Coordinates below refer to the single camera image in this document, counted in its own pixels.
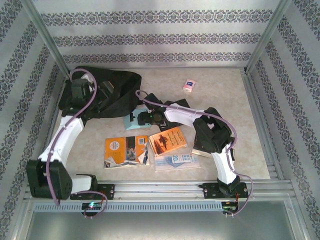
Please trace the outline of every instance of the book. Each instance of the book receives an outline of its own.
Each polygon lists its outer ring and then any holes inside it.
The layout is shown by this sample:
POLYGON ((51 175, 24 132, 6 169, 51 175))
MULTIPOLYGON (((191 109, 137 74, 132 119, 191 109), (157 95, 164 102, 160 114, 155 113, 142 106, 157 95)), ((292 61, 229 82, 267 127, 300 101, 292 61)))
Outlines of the book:
POLYGON ((148 136, 124 136, 105 140, 104 168, 146 165, 148 136))
POLYGON ((197 139, 197 135, 194 137, 194 144, 191 151, 192 154, 204 156, 207 158, 212 158, 211 152, 204 149, 204 147, 201 145, 200 141, 197 139))
POLYGON ((155 171, 199 168, 198 157, 193 154, 157 156, 154 158, 155 171))
POLYGON ((150 136, 149 142, 156 157, 187 145, 178 126, 150 136))

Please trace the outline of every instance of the black mounting bracket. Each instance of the black mounting bracket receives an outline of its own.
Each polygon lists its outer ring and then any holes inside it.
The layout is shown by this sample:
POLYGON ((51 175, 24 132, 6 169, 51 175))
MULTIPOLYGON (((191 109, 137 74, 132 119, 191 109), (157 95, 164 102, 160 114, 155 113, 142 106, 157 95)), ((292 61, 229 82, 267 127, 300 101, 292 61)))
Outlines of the black mounting bracket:
POLYGON ((247 198, 249 195, 247 184, 244 182, 240 182, 228 195, 220 191, 218 182, 205 182, 199 185, 199 188, 203 189, 204 199, 236 199, 236 193, 238 193, 239 198, 247 198))
MULTIPOLYGON (((97 192, 101 192, 106 195, 108 200, 113 200, 115 195, 115 185, 114 184, 98 184, 97 192)), ((92 194, 92 193, 81 193, 81 194, 71 194, 71 200, 102 200, 102 196, 100 194, 92 194)))

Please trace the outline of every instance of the light blue object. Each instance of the light blue object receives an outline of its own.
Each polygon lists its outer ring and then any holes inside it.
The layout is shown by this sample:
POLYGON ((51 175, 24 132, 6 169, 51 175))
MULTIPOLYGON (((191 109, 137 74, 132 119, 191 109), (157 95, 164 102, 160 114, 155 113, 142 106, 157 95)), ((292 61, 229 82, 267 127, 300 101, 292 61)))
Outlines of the light blue object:
POLYGON ((150 128, 151 124, 146 123, 145 125, 140 126, 138 124, 138 115, 142 112, 148 112, 147 108, 135 109, 132 113, 124 117, 124 129, 145 129, 150 128))

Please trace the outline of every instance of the striped wall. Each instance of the striped wall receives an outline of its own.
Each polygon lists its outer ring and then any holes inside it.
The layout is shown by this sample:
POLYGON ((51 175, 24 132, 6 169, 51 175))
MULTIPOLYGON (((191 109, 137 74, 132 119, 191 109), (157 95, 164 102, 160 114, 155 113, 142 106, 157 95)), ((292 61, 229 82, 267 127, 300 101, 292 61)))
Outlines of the striped wall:
POLYGON ((10 236, 25 167, 48 137, 63 75, 18 0, 0 0, 0 240, 10 236))
POLYGON ((35 0, 70 68, 245 67, 279 0, 35 0))
POLYGON ((320 239, 319 3, 291 2, 250 73, 311 239, 320 239))

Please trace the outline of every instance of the purple cable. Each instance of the purple cable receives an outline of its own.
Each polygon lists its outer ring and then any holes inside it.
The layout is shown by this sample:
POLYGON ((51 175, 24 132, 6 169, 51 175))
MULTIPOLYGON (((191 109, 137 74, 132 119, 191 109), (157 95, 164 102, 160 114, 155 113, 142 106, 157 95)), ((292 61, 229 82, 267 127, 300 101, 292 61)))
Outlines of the purple cable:
MULTIPOLYGON (((59 137, 61 136, 61 134, 63 133, 63 131, 68 127, 68 125, 76 118, 78 117, 81 113, 84 112, 84 110, 86 110, 90 104, 93 102, 93 100, 95 99, 96 97, 96 94, 97 94, 97 89, 98 89, 98 86, 97 86, 97 81, 95 79, 95 77, 91 74, 91 72, 89 72, 88 70, 86 69, 83 69, 83 68, 77 68, 77 69, 73 69, 71 72, 70 72, 70 75, 69 75, 69 78, 70 78, 70 81, 72 82, 72 75, 75 73, 75 72, 84 72, 86 74, 89 74, 90 77, 92 77, 92 80, 93 80, 93 83, 94 83, 94 91, 93 91, 93 94, 92 94, 92 97, 90 99, 90 101, 83 107, 81 108, 80 111, 78 111, 72 118, 70 118, 70 120, 63 126, 63 128, 60 129, 60 131, 57 133, 56 137, 54 138, 53 140, 53 143, 51 145, 51 148, 50 148, 50 151, 49 151, 49 154, 48 154, 48 158, 46 160, 46 164, 45 164, 45 172, 46 172, 46 180, 48 182, 48 186, 49 186, 49 189, 50 189, 50 193, 51 193, 51 196, 52 196, 52 199, 54 201, 54 203, 59 206, 60 205, 60 200, 57 199, 57 196, 55 194, 55 190, 54 190, 54 187, 52 185, 52 181, 51 181, 51 177, 50 177, 50 170, 49 170, 49 166, 50 166, 50 160, 51 160, 51 156, 53 155, 53 152, 54 152, 54 149, 55 149, 55 146, 57 144, 57 141, 59 139, 59 137)), ((106 195, 104 195, 102 192, 99 192, 99 191, 79 191, 79 192, 76 192, 76 194, 84 194, 84 193, 88 193, 88 194, 99 194, 99 195, 102 195, 104 198, 105 198, 105 206, 104 208, 99 212, 97 213, 95 216, 98 216, 100 215, 107 207, 107 197, 106 195)))
POLYGON ((231 162, 230 162, 230 159, 229 159, 229 155, 228 153, 230 152, 230 150, 235 146, 237 140, 238 140, 238 135, 237 135, 237 132, 236 132, 236 129, 231 125, 230 122, 228 122, 227 120, 223 119, 222 117, 220 116, 217 116, 217 115, 214 115, 214 114, 211 114, 211 113, 207 113, 207 112, 200 112, 200 111, 194 111, 190 108, 187 108, 187 107, 177 107, 177 106, 170 106, 170 105, 164 105, 164 104, 160 104, 160 103, 156 103, 156 102, 153 102, 153 101, 149 101, 149 100, 146 100, 144 98, 142 98, 140 96, 140 93, 144 93, 146 95, 148 95, 148 93, 146 91, 143 91, 143 90, 137 90, 135 91, 135 95, 139 98, 139 100, 145 102, 145 103, 148 103, 148 104, 152 104, 152 105, 155 105, 155 106, 159 106, 159 107, 164 107, 164 108, 167 108, 167 109, 175 109, 175 110, 181 110, 181 111, 184 111, 184 112, 187 112, 187 113, 191 113, 191 114, 201 114, 201 115, 205 115, 205 116, 208 116, 208 117, 212 117, 212 118, 215 118, 215 119, 218 119, 222 122, 224 122, 225 124, 227 124, 227 126, 232 130, 233 134, 234 134, 234 141, 233 143, 230 145, 230 147, 226 150, 226 159, 227 159, 227 162, 228 162, 228 166, 230 168, 230 170, 236 174, 236 175, 239 175, 239 176, 242 176, 242 177, 245 177, 245 178, 248 178, 251 182, 251 191, 247 197, 247 199, 245 200, 243 206, 241 209, 239 209, 237 212, 233 213, 233 214, 230 214, 230 216, 235 216, 237 215, 238 213, 240 213, 244 208, 245 206, 247 205, 253 191, 254 191, 254 181, 252 180, 252 178, 248 175, 244 175, 244 174, 240 174, 238 172, 236 172, 236 170, 231 166, 231 162))

